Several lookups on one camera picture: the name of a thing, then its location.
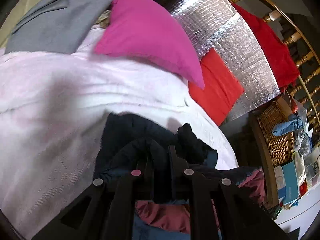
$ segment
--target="silver bolt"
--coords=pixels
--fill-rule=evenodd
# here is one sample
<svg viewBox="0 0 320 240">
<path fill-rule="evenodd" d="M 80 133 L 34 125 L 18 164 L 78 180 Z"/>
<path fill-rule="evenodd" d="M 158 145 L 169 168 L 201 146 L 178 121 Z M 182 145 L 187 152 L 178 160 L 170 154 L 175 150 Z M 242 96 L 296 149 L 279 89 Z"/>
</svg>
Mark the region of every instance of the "silver bolt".
<svg viewBox="0 0 320 240">
<path fill-rule="evenodd" d="M 133 171 L 131 171 L 131 175 L 132 176 L 140 176 L 141 175 L 141 171 L 140 170 L 133 170 Z"/>
<path fill-rule="evenodd" d="M 96 187 L 100 187 L 103 184 L 103 180 L 102 179 L 95 179 L 93 181 L 93 185 L 95 185 Z"/>
<path fill-rule="evenodd" d="M 185 169 L 184 170 L 184 174 L 186 174 L 186 175 L 192 175 L 192 174 L 194 174 L 195 172 L 192 170 L 192 169 Z"/>
<path fill-rule="evenodd" d="M 230 186 L 231 185 L 231 180 L 230 179 L 222 179 L 221 183 L 225 186 Z"/>
</svg>

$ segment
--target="magenta pillow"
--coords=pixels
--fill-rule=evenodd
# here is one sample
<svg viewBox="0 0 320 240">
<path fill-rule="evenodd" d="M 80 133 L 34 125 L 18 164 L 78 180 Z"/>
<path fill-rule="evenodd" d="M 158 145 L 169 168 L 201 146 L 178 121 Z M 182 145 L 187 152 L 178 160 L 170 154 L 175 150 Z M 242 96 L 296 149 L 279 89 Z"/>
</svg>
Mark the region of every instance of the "magenta pillow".
<svg viewBox="0 0 320 240">
<path fill-rule="evenodd" d="M 144 57 L 204 88 L 201 66 L 179 23 L 153 0 L 113 0 L 110 26 L 95 53 Z"/>
</svg>

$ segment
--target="wicker basket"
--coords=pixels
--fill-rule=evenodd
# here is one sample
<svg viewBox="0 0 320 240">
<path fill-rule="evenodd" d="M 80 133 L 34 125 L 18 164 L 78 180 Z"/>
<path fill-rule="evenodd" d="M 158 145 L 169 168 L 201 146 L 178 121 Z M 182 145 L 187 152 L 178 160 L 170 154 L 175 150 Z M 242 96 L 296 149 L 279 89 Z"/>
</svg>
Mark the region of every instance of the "wicker basket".
<svg viewBox="0 0 320 240">
<path fill-rule="evenodd" d="M 274 136 L 271 133 L 276 124 L 288 121 L 279 104 L 275 101 L 272 102 L 271 106 L 263 111 L 257 120 L 268 145 L 273 167 L 291 161 L 294 143 L 293 133 L 289 132 L 282 136 Z"/>
</svg>

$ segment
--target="gray fabric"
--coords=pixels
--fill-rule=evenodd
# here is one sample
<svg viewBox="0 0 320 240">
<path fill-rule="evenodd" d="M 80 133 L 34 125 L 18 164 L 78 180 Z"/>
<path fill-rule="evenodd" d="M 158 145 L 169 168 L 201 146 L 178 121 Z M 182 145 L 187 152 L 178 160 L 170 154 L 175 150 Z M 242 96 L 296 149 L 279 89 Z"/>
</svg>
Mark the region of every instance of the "gray fabric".
<svg viewBox="0 0 320 240">
<path fill-rule="evenodd" d="M 13 29 L 5 53 L 74 53 L 111 2 L 112 0 L 41 0 Z"/>
</svg>

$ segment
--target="white blanket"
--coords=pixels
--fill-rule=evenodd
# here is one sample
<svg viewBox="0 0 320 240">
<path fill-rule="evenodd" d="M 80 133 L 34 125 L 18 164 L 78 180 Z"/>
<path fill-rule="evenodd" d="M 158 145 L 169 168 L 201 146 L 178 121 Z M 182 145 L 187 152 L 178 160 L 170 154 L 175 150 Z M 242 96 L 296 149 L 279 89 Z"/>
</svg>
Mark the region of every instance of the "white blanket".
<svg viewBox="0 0 320 240">
<path fill-rule="evenodd" d="M 176 132 L 190 123 L 218 151 L 217 169 L 237 167 L 219 128 L 187 83 L 147 61 L 92 54 L 92 29 L 72 55 L 0 57 L 0 209 L 31 239 L 92 182 L 108 113 L 135 113 Z"/>
</svg>

